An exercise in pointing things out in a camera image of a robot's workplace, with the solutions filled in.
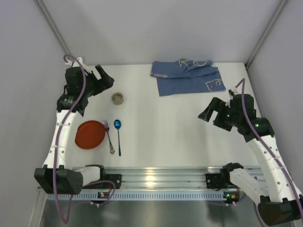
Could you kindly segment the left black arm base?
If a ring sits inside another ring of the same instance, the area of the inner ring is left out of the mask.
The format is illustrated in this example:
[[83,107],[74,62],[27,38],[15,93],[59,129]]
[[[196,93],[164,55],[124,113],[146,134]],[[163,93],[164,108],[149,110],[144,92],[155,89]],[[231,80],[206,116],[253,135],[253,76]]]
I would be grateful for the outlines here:
[[[111,181],[116,186],[116,189],[120,189],[122,183],[121,174],[107,174],[104,180]],[[97,183],[84,186],[84,189],[113,189],[113,186],[110,183]]]

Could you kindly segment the blue cloth placemat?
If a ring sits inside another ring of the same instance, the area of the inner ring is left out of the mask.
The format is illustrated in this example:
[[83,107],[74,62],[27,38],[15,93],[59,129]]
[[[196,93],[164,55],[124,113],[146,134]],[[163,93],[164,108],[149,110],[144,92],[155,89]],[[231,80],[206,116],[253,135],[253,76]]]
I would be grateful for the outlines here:
[[219,69],[212,61],[155,61],[150,76],[157,80],[159,96],[226,90]]

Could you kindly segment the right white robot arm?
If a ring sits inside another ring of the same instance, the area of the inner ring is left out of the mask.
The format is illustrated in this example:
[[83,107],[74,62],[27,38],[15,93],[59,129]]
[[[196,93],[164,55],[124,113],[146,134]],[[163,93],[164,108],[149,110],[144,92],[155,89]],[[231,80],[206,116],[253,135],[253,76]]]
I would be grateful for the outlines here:
[[228,163],[221,168],[224,184],[243,190],[268,226],[302,219],[303,194],[282,160],[271,124],[268,119],[257,117],[253,96],[232,93],[227,102],[214,97],[198,118],[208,122],[213,112],[217,112],[214,126],[226,131],[235,127],[244,137],[258,161],[267,187],[261,186],[239,163]]

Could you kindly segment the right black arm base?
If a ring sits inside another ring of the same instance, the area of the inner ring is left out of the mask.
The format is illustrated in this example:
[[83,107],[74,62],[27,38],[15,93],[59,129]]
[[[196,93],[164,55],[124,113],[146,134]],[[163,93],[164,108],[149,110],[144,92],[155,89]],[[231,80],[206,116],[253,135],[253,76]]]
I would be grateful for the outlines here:
[[206,174],[206,187],[207,189],[212,189],[219,191],[221,189],[236,189],[236,185],[231,183],[230,177],[222,174]]

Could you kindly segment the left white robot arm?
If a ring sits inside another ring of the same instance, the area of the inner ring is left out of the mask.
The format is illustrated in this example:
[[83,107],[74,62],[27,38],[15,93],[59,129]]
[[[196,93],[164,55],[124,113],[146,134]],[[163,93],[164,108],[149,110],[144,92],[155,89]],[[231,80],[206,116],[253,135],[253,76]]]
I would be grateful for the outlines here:
[[47,194],[77,195],[91,182],[106,177],[104,167],[92,164],[89,154],[103,142],[105,127],[83,117],[89,97],[111,88],[115,80],[100,65],[82,70],[76,63],[66,70],[65,79],[49,153],[42,167],[35,169],[34,178]]

